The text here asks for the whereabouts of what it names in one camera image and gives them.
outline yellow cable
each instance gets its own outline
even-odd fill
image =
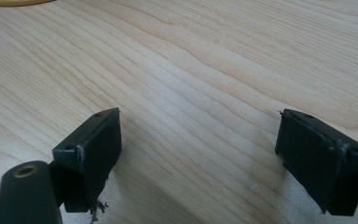
[[[53,0],[0,0],[0,7],[25,7]]]

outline light wood surface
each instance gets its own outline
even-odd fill
[[[0,178],[111,107],[123,153],[98,223],[358,223],[274,152],[286,107],[358,140],[358,0],[0,7]]]

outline wood grain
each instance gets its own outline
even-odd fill
[[[99,223],[358,223],[321,214],[274,152],[286,107],[358,140],[358,1],[0,7],[0,177],[116,106]]]

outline wooden table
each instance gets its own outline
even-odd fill
[[[358,140],[357,0],[0,7],[0,178],[117,106],[98,223],[358,223],[323,215],[274,152],[284,108]]]

